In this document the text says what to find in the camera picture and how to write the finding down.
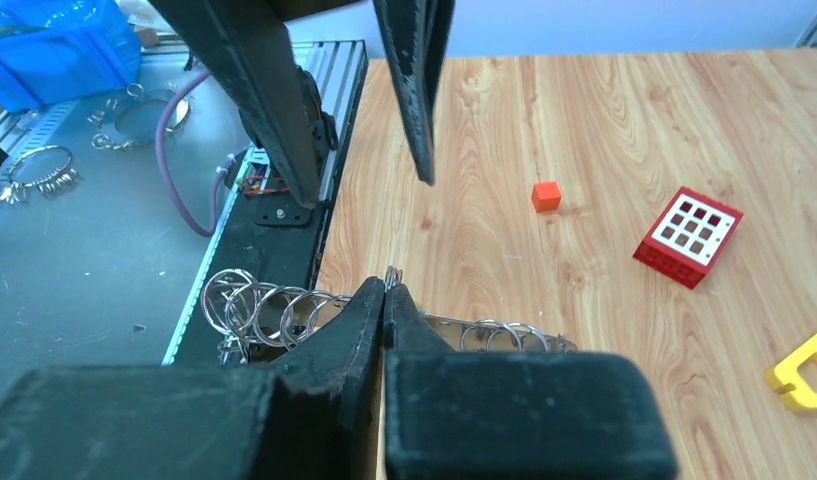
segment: wooden table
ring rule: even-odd
[[[762,379],[817,332],[817,49],[449,59],[435,134],[430,188],[373,61],[319,287],[400,266],[432,313],[632,359],[683,478],[817,479],[817,416]],[[681,185],[745,213],[693,291],[632,259]]]

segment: red box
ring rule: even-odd
[[[708,275],[744,214],[682,187],[634,258],[693,289]]]

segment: blue container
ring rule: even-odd
[[[9,112],[137,80],[140,41],[114,0],[1,0],[0,27],[10,27],[0,32],[0,105]]]

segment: yellow plastic handle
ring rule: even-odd
[[[780,393],[785,407],[795,412],[817,411],[817,392],[797,370],[808,360],[817,363],[817,334],[764,374],[767,385]]]

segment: purple cable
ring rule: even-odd
[[[211,223],[208,228],[204,228],[203,226],[199,225],[199,222],[197,222],[196,219],[193,218],[190,210],[187,209],[187,206],[184,205],[184,201],[178,194],[178,189],[175,188],[175,182],[172,180],[172,174],[170,174],[169,165],[167,164],[167,154],[164,151],[164,134],[166,133],[167,124],[178,106],[178,102],[189,95],[190,92],[196,89],[196,87],[198,87],[210,76],[211,72],[205,70],[197,75],[196,78],[191,80],[190,83],[185,85],[184,88],[178,91],[172,97],[169,104],[167,104],[163,114],[161,114],[161,120],[158,122],[158,127],[155,129],[155,157],[158,160],[158,170],[161,171],[161,177],[167,186],[167,192],[169,193],[170,200],[172,200],[172,203],[175,205],[175,209],[178,210],[181,218],[187,222],[187,225],[189,225],[194,232],[203,237],[210,237],[217,230],[217,196],[219,195],[220,186],[222,185],[225,176],[228,175],[228,170],[232,165],[234,165],[234,155],[229,155],[225,164],[221,168],[217,169],[217,176],[214,179],[213,185],[211,186]]]

